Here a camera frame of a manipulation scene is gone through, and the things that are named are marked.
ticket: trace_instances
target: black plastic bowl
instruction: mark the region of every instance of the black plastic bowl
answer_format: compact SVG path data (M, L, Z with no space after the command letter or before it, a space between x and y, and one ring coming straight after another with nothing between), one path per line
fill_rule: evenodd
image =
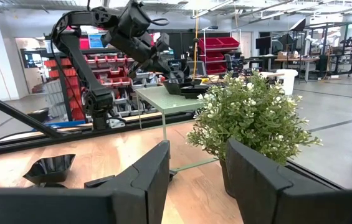
M193 85L191 83L191 79L168 79L163 82L164 87L167 89L170 95L180 95L181 94L181 88L186 87L186 86L191 86Z
M24 178L34 184L58 183L66 180L75 154L43 158L36 161Z

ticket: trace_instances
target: plant pot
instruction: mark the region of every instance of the plant pot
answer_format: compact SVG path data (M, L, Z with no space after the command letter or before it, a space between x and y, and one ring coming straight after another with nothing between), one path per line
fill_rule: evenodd
M221 159L219 159L219 161L220 161L221 171L223 173L224 188L226 189L226 192L228 195L235 198L234 190L232 189L231 184L230 184L230 180L228 179L226 162Z

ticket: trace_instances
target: metal frame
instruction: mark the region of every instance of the metal frame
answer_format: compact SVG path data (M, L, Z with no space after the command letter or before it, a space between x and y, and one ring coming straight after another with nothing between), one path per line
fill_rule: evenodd
M344 40L347 39L347 30L349 25L352 25L352 22L324 22L321 24L313 24L313 25L309 25L305 27L305 30L310 30L310 35L313 37L313 33L314 30L316 29L323 29L323 38L324 38L324 43L326 43L326 37L328 36L328 28L330 27L342 27L342 26L346 26L346 32L345 32L345 36L344 36ZM342 54L341 55L329 55L329 57L336 57L336 63L335 63L335 70L331 72L331 75L350 75L352 74L352 63L351 63L351 67L349 71L346 72L338 72L338 67L339 67L339 58L342 56L350 56L351 57L351 61L352 61L352 53L349 55L345 54L345 47L346 47L346 42L343 43L342 46ZM325 55L325 46L322 48L321 51L321 55ZM312 45L310 44L309 47L309 56L312 55Z
M104 136L107 134L122 133L125 131L136 130L140 128L138 120L126 122L126 126L115 129L104 129L104 130L92 130L92 127L80 127L73 131L61 131L52 129L30 116L18 111L17 109L0 101L0 111L8 114L9 116L18 119L20 122L29 125L43 133L39 136L32 136L27 138L19 138L8 141L0 141L0 154L7 152L19 151L24 149L30 149L34 147L48 146L58 143L64 143L69 141L76 141L87 138L94 138L98 136ZM190 113L175 113L167 115L166 123L177 123L193 119L193 114ZM150 128L153 126L162 125L161 116L155 116L152 118L145 118L141 121L142 128Z

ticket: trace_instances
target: black bowl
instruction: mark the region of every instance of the black bowl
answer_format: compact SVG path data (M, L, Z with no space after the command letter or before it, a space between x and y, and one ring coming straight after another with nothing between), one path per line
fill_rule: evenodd
M66 180L75 154L43 158L36 161L24 178L34 184L58 183Z

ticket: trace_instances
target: black cable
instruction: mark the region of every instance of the black cable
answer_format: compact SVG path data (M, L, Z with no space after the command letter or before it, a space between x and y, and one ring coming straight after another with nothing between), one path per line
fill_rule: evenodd
M64 72L64 69L62 68L62 64L61 62L57 59L56 55L55 55L55 52L54 52L54 41L53 41L53 36L54 36L54 32L58 26L58 23L63 19L65 18L66 16L68 16L69 14L71 13L74 13L74 12L83 12L83 11L70 11L70 12L67 12L65 13L58 21L57 23L55 24L55 26L53 26L52 28L52 31L51 31L51 38L50 38L50 47L51 47L51 53L52 53L52 56L54 57L54 60L55 62L57 63L57 66L58 66L58 69L61 71L61 73L59 75L63 75L65 77L65 80L67 81L69 87L70 87L70 90L72 91L72 94L74 95L74 97L76 96L75 92L74 92L74 89L72 88L71 84L70 84L70 81L68 79L68 77L65 75L65 72ZM58 35L63 32L65 29L66 29L67 26L65 26L62 30L58 31ZM80 103L78 103L76 97L75 97L75 100L76 100L76 103L77 103L77 106L78 108L81 110L81 111L84 111L82 106L80 105Z

